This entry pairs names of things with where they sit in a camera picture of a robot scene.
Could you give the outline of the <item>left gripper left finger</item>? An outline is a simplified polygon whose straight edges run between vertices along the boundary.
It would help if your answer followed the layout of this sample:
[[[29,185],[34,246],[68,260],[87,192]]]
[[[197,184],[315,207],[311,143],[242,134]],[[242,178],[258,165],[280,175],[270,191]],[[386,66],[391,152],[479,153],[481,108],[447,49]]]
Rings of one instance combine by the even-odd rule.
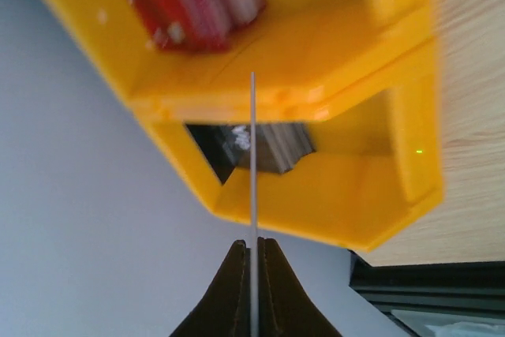
[[[243,240],[231,245],[204,296],[171,337],[250,335],[249,253]]]

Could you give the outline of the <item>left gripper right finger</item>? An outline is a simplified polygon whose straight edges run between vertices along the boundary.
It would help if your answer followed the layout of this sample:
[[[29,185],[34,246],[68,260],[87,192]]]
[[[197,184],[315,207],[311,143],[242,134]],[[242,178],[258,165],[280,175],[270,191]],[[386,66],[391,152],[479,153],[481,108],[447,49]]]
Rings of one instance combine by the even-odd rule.
[[[278,242],[259,238],[259,335],[340,337],[312,303]]]

